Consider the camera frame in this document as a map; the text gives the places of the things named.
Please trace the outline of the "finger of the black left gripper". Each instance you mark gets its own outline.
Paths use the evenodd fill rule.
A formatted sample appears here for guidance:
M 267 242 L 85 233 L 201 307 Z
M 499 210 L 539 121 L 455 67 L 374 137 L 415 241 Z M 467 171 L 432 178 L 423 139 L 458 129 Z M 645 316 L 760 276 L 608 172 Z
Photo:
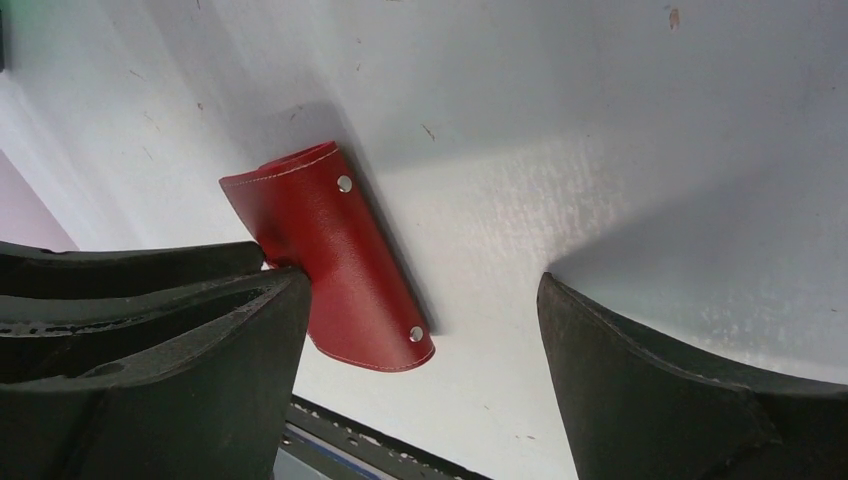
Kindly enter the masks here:
M 1 293 L 35 299 L 132 297 L 261 270 L 252 241 L 134 251 L 65 251 L 1 244 Z

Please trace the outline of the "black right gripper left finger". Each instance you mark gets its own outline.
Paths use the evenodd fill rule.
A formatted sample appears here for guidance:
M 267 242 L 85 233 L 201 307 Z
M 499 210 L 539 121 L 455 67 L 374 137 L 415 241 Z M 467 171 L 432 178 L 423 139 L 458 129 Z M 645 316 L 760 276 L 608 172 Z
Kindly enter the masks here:
M 295 269 L 97 301 L 99 332 L 1 337 L 5 479 L 268 479 L 306 337 Z

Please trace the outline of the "red leather card holder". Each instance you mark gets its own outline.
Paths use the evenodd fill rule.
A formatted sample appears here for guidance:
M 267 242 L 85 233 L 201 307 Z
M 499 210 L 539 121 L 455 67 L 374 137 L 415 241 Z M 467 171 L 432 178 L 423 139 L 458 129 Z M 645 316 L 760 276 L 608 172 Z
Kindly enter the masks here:
M 335 142 L 225 176 L 219 185 L 267 264 L 307 274 L 308 335 L 320 352 L 384 373 L 434 356 L 409 283 Z

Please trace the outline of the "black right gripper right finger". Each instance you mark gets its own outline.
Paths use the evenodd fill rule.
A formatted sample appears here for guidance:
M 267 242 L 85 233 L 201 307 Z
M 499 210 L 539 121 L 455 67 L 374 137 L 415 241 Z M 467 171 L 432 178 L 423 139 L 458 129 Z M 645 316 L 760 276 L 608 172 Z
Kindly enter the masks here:
M 541 338 L 581 479 L 843 479 L 847 389 L 739 363 L 545 273 Z

